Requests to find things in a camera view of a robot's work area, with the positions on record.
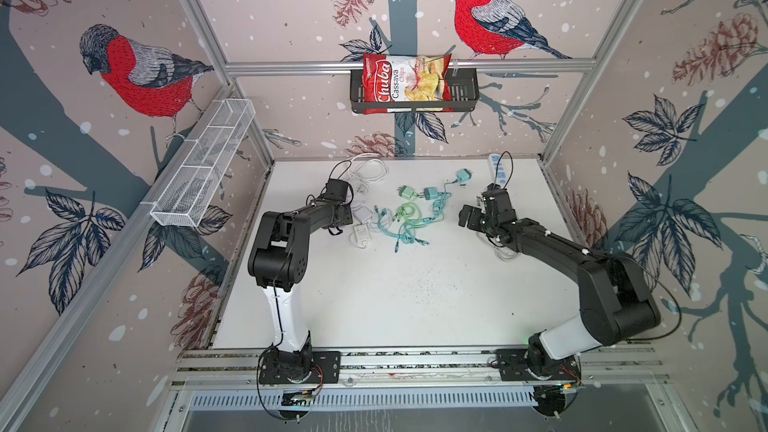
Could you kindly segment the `white charger plug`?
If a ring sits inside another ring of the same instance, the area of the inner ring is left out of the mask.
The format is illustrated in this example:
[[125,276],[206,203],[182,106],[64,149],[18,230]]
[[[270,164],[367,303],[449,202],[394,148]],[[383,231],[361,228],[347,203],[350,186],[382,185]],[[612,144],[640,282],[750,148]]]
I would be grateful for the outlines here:
[[368,226],[365,224],[355,224],[352,227],[350,242],[359,249],[366,249],[371,243],[371,236]]

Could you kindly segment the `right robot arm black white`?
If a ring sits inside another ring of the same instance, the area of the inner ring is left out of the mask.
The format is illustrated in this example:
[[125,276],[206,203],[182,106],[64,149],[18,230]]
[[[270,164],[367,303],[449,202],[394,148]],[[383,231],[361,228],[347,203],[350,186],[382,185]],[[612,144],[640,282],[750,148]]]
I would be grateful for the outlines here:
[[532,335],[527,368],[548,378],[568,359],[649,331],[661,314],[641,266],[625,252],[605,253],[553,233],[517,216],[506,189],[491,186],[481,205],[462,207],[458,225],[480,233],[495,247],[533,257],[572,280],[579,312],[562,324]]

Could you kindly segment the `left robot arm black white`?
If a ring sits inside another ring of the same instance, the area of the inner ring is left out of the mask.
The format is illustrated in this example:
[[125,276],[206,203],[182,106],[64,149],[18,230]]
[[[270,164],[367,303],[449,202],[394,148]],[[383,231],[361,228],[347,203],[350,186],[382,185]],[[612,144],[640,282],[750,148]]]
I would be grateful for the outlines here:
[[305,206],[262,215],[247,262],[248,274],[264,292],[274,340],[269,364],[304,377],[313,368],[311,334],[295,298],[309,263],[310,238],[319,230],[335,237],[353,223],[354,191],[349,182],[330,178]]

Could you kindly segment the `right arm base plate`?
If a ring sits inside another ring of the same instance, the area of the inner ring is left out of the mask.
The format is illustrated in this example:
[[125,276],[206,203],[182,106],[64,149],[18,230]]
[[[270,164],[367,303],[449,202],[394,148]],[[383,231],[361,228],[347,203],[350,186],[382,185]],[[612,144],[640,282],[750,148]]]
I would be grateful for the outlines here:
[[490,365],[499,371],[504,382],[581,381],[581,369],[575,356],[552,359],[538,348],[533,351],[527,348],[497,349]]

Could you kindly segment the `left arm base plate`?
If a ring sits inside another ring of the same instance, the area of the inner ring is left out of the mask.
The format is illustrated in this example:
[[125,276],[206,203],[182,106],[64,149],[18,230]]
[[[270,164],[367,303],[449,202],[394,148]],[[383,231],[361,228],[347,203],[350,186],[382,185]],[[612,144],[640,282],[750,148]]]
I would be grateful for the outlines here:
[[258,365],[259,385],[336,384],[341,368],[338,351],[265,351]]

